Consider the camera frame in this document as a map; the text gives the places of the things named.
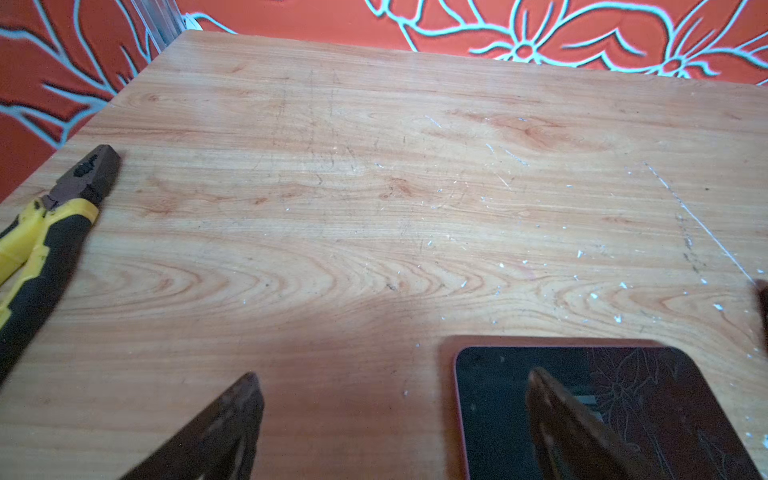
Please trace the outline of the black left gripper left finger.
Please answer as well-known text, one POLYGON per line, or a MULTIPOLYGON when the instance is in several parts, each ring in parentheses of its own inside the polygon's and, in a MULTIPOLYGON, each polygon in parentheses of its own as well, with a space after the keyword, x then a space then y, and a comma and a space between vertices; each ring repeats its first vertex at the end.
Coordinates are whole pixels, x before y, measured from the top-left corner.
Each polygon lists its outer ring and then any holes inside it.
POLYGON ((264 414, 257 375, 247 372, 125 479, 249 479, 264 414))

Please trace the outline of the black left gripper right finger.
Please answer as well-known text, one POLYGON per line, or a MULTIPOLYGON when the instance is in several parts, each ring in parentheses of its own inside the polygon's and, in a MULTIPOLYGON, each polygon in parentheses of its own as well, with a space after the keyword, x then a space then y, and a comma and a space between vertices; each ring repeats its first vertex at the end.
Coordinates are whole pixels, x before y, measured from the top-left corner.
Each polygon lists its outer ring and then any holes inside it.
POLYGON ((525 395, 535 458, 544 479, 652 479, 632 451, 547 370, 528 375, 525 395))

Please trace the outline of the red-edged black phone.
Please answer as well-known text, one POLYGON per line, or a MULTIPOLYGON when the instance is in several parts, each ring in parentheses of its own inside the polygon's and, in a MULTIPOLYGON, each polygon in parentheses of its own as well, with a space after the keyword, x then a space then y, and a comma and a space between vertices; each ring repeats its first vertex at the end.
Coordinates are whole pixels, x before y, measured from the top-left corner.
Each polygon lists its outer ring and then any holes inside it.
POLYGON ((761 473, 682 350, 652 340, 457 336, 451 347, 469 479, 539 479, 525 396, 531 370, 557 379, 666 479, 761 473))

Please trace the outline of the yellow black pliers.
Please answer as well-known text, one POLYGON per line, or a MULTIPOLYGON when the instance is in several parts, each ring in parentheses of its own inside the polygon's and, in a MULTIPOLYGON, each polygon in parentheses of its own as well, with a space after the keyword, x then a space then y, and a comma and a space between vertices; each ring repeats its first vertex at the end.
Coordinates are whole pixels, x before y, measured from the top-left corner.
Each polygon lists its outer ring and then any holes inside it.
POLYGON ((117 179, 121 157, 96 146, 1 232, 1 378, 6 379, 62 298, 85 239, 117 179))

